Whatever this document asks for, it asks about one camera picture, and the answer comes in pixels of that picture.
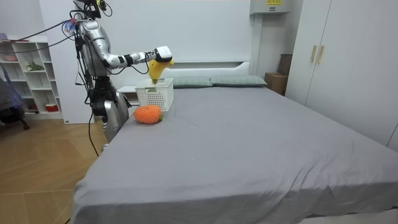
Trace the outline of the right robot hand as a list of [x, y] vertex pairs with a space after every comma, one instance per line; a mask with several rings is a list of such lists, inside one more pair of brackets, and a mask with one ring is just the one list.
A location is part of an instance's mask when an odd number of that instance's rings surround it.
[[157, 62], [170, 62], [173, 59], [171, 51], [167, 46], [157, 47], [154, 49], [154, 52], [154, 60]]

